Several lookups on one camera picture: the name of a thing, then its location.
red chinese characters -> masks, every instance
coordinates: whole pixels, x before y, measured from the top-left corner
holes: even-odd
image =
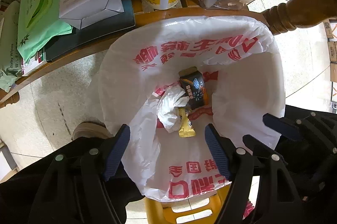
[[[174,57],[175,53],[170,52],[168,54],[164,54],[160,57],[161,63],[164,64],[166,63],[170,58]]]
[[[225,181],[226,181],[226,178],[224,176],[220,175],[220,174],[216,174],[215,177],[216,178],[223,178],[223,179],[218,180],[219,184],[225,183]]]
[[[180,54],[180,57],[190,57],[193,58],[196,55],[196,53],[188,53],[188,52],[183,52]]]
[[[168,168],[168,171],[169,171],[169,174],[177,178],[179,175],[183,173],[183,167],[182,166],[170,166]]]
[[[197,161],[186,162],[187,172],[190,174],[201,173],[200,163]]]
[[[153,64],[146,64],[142,66],[142,71],[145,71],[148,68],[153,68],[155,67],[157,64],[153,63]]]
[[[137,64],[147,64],[153,61],[153,59],[158,55],[158,50],[156,46],[149,46],[140,50],[139,54],[136,56],[134,61]]]
[[[200,50],[205,50],[209,49],[211,45],[214,44],[216,40],[200,40],[199,42],[196,42],[193,48],[190,51],[200,51]]]
[[[189,196],[188,183],[184,180],[178,182],[170,181],[168,198],[187,198]]]
[[[221,54],[225,51],[227,51],[228,49],[223,48],[222,46],[219,46],[218,49],[216,50],[215,54]]]
[[[218,167],[216,167],[215,161],[212,159],[205,160],[205,168],[207,172],[209,172],[210,170],[218,169]]]
[[[233,48],[229,53],[228,57],[231,58],[233,61],[239,61],[241,60],[241,56],[239,54],[239,51],[236,48]]]
[[[242,49],[245,53],[247,53],[253,45],[255,45],[255,43],[258,41],[258,39],[256,37],[253,38],[253,41],[250,42],[249,44],[247,44],[247,41],[249,41],[248,39],[245,39],[244,42],[242,43]]]
[[[186,41],[174,41],[174,42],[166,42],[160,45],[161,52],[166,52],[168,50],[180,50],[185,51],[188,49],[189,42]]]
[[[204,192],[209,192],[214,190],[213,177],[204,177],[202,179],[191,180],[192,193],[193,195],[198,195]]]
[[[223,38],[220,39],[216,42],[217,44],[222,44],[222,43],[226,43],[229,44],[231,47],[235,47],[241,40],[241,38],[243,37],[243,35],[239,35],[239,36],[235,36],[235,37],[227,37],[227,38]]]

tile floor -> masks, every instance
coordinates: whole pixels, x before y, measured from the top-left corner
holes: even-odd
[[[256,0],[250,10],[261,12],[288,0]],[[326,35],[322,25],[297,29],[275,37],[284,70],[286,103],[331,111],[331,82]],[[86,106],[86,90],[105,52],[70,63],[36,80],[20,91],[20,101],[0,109],[0,136],[20,169],[70,141],[82,121],[95,120]],[[250,200],[256,202],[258,178]],[[186,201],[178,209],[200,207],[204,201]],[[147,223],[144,202],[127,206],[127,223]]]

shoe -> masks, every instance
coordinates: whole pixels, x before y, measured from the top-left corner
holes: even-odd
[[[75,128],[71,139],[75,140],[80,137],[106,139],[112,137],[112,135],[102,125],[92,122],[82,122]]]

crumpled tissue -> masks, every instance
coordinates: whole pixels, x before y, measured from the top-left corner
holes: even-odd
[[[189,97],[182,97],[185,90],[179,85],[169,86],[161,97],[157,106],[157,116],[167,132],[172,133],[180,129],[180,115],[178,107],[184,107]]]

white plastic bag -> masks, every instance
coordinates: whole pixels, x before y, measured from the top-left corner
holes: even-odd
[[[203,73],[211,100],[189,115],[196,136],[180,138],[160,128],[154,91],[178,81],[178,72],[191,66]],[[263,125],[262,116],[281,117],[285,107],[274,37],[263,23],[243,16],[174,18],[125,34],[102,62],[98,92],[110,133],[123,123],[130,126],[122,158],[127,174],[142,194],[162,202],[228,183],[205,142],[208,123],[237,147],[251,134],[274,148],[279,134]]]

